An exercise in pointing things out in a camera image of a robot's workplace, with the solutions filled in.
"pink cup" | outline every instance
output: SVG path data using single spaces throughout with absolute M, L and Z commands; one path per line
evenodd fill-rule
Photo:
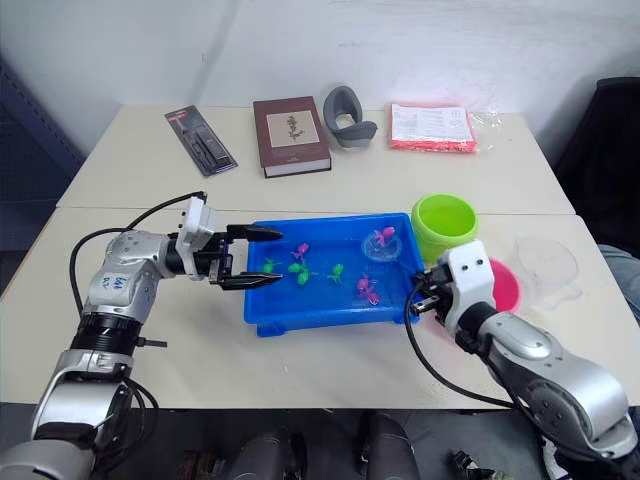
M 490 258 L 489 263 L 495 277 L 493 298 L 496 301 L 496 310 L 499 312 L 515 312 L 520 306 L 522 297 L 518 279 L 509 267 L 495 258 Z

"blue plastic tray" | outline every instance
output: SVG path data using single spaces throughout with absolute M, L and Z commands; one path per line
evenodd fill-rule
M 245 293 L 244 319 L 257 326 L 260 337 L 282 335 L 288 330 L 355 323 L 403 322 L 404 302 L 411 292 L 410 275 L 424 270 L 422 257 L 404 213 L 354 217 L 314 218 L 256 222 L 283 233 L 275 242 L 250 243 L 248 271 L 261 271 L 267 258 L 276 262 L 278 282 Z M 393 227 L 402 242 L 397 259 L 372 261 L 363 253 L 363 241 L 371 232 Z M 288 266 L 297 260 L 291 254 L 307 243 L 305 264 L 315 273 L 301 286 Z M 327 275 L 335 264 L 344 265 L 341 283 Z M 375 280 L 378 305 L 359 295 L 357 282 L 364 275 Z

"black package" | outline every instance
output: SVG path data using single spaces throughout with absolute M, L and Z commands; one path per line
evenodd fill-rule
M 167 113 L 165 118 L 205 177 L 238 166 L 238 163 L 193 105 Z

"gray foam object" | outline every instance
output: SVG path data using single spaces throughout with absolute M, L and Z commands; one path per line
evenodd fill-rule
M 338 127 L 340 115 L 351 115 L 353 125 Z M 362 107 L 355 92 L 342 85 L 334 88 L 324 101 L 324 123 L 343 147 L 366 147 L 378 130 L 374 122 L 362 121 Z

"red paper package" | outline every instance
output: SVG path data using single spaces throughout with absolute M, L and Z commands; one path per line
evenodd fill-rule
M 473 135 L 463 107 L 391 105 L 391 148 L 431 152 L 474 152 Z

